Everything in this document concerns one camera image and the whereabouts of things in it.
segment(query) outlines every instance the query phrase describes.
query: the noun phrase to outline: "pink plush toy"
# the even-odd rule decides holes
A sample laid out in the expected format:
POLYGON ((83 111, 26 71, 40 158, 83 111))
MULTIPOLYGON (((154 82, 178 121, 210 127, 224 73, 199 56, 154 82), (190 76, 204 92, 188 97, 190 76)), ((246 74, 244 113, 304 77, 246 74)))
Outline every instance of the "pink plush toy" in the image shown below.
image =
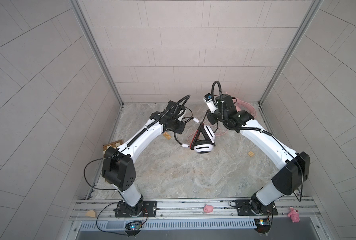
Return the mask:
POLYGON ((293 222, 299 222, 299 212, 297 209, 294 209, 293 207, 290 208, 290 212, 287 214, 288 217, 291 218, 293 222))
POLYGON ((206 204, 203 208, 203 211, 208 214, 209 212, 212 212, 213 209, 214 209, 213 206, 206 204))

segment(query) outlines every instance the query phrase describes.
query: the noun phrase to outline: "marble floor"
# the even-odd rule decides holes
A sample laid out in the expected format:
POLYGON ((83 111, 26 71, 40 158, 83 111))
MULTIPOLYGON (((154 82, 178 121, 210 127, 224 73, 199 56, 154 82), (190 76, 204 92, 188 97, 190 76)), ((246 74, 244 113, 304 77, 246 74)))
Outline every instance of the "marble floor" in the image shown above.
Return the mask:
MULTIPOLYGON (((125 105, 113 140, 127 141, 149 119, 151 113, 163 111, 166 104, 125 105)), ((207 110, 204 103, 187 103, 194 117, 203 119, 207 110)), ((265 126, 258 111, 256 119, 265 126)), ((198 123, 186 124, 178 139, 187 143, 187 137, 196 131, 198 123)), ((219 124, 216 133, 226 128, 219 124)), ((137 178, 134 184, 145 199, 152 198, 207 198, 250 197, 264 186, 278 169, 250 140, 235 131, 216 137, 216 146, 208 154, 197 154, 183 148, 163 135, 156 137, 141 153, 135 163, 137 178), (253 151, 255 156, 247 153, 253 151)), ((110 188, 100 176, 98 188, 110 188)), ((120 199, 113 190, 94 190, 91 199, 120 199)))

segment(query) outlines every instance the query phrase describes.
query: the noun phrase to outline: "headphones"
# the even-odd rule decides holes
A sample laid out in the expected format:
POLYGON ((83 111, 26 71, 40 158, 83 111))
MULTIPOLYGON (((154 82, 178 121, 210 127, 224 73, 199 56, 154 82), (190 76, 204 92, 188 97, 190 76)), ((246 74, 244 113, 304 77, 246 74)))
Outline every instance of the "headphones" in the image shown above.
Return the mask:
POLYGON ((201 123, 197 129, 194 138, 191 141, 190 149, 195 150, 197 153, 208 153, 215 146, 214 140, 215 134, 212 131, 211 127, 201 123), (204 140, 198 140, 200 133, 202 133, 202 135, 204 136, 204 140))

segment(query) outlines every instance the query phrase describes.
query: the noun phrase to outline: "metal corner post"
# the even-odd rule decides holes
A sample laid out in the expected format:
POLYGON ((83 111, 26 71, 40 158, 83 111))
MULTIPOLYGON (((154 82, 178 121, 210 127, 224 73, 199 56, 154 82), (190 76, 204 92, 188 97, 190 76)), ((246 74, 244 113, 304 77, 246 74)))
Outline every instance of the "metal corner post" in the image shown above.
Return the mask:
POLYGON ((290 45, 288 46, 285 54, 283 55, 278 67, 276 68, 276 71, 274 73, 274 75, 272 76, 265 92, 262 94, 261 99, 259 100, 259 104, 262 106, 263 103, 266 101, 267 96, 269 95, 269 93, 271 92, 271 90, 273 89, 276 81, 278 80, 279 76, 281 75, 283 69, 286 67, 287 62, 289 61, 291 55, 293 54, 293 52, 295 51, 297 45, 300 42, 300 39, 302 38, 302 36, 305 34, 307 28, 309 27, 312 19, 314 18, 316 12, 319 9, 320 4, 323 2, 323 0, 314 0, 310 7, 307 10, 307 13, 305 15, 305 17, 303 18, 301 24, 299 25, 299 28, 297 29, 295 36, 293 37, 290 45))
POLYGON ((118 90, 114 85, 113 78, 111 77, 111 75, 107 69, 107 66, 106 66, 105 61, 102 57, 102 54, 99 51, 98 45, 95 42, 93 34, 90 31, 89 25, 87 24, 87 21, 81 11, 78 0, 70 0, 70 6, 71 6, 73 12, 75 13, 75 16, 77 17, 79 25, 81 26, 82 31, 84 32, 86 39, 93 50, 94 55, 97 58, 99 67, 102 69, 104 76, 107 79, 108 84, 110 85, 111 89, 114 91, 114 94, 115 94, 116 98, 118 99, 119 104, 121 105, 121 107, 123 107, 123 101, 121 99, 121 96, 119 95, 118 90))

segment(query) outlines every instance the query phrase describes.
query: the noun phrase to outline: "beige wall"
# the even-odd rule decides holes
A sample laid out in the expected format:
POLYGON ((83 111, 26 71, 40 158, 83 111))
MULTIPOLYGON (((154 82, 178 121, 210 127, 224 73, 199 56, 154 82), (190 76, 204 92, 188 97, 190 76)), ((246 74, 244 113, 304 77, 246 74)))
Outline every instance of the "beige wall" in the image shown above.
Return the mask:
POLYGON ((119 107, 67 0, 0 0, 0 239, 56 238, 119 107))
POLYGON ((263 109, 311 157, 305 195, 335 240, 356 239, 356 0, 325 0, 263 109))
POLYGON ((125 103, 200 102, 215 80, 257 102, 310 1, 80 0, 125 103))

